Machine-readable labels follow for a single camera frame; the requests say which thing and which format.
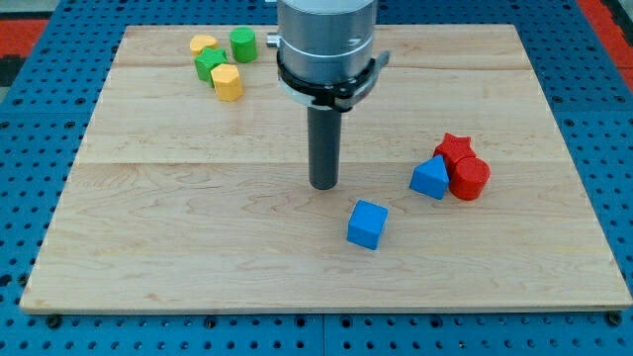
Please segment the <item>red star block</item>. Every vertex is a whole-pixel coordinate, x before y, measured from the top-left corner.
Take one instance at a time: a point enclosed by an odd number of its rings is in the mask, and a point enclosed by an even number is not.
[[[435,147],[433,157],[438,154],[441,154],[444,158],[446,171],[448,172],[448,177],[451,179],[455,172],[455,166],[460,159],[477,156],[473,148],[471,148],[470,137],[457,137],[450,133],[446,133],[442,143]]]
[[[482,194],[490,177],[488,163],[477,157],[466,157],[457,162],[448,189],[461,200],[475,200]]]

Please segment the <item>yellow block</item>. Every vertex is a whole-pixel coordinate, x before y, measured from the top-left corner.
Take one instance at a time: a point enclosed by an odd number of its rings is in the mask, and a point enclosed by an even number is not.
[[[211,77],[216,87],[216,94],[222,101],[235,101],[244,93],[237,66],[220,64],[211,70]]]
[[[191,55],[198,56],[202,53],[202,48],[218,48],[218,40],[209,35],[196,35],[189,41],[189,50]]]

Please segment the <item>wooden board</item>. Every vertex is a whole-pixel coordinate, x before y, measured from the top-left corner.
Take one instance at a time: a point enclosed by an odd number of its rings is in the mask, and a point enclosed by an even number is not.
[[[273,28],[219,102],[188,41],[129,27],[22,297],[33,313],[542,312],[632,303],[512,26],[378,27],[392,61],[343,122],[340,180],[308,182],[305,108]],[[493,176],[474,202],[407,188],[445,132]],[[380,249],[345,240],[359,199]]]

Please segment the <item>green cylinder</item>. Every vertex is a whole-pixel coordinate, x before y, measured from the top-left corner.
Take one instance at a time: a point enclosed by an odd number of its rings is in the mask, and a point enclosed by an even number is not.
[[[233,58],[240,63],[248,63],[257,58],[255,32],[247,27],[238,27],[230,32],[230,49]]]

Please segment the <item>green block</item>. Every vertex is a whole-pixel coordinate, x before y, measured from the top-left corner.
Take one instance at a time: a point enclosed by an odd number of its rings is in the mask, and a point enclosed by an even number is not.
[[[255,32],[247,27],[238,27],[230,32],[230,49],[233,58],[240,63],[247,63],[257,58]]]
[[[228,63],[226,60],[226,50],[222,48],[203,48],[202,53],[194,59],[194,63],[196,64],[198,78],[209,82],[213,88],[214,81],[211,79],[211,70],[220,64]]]

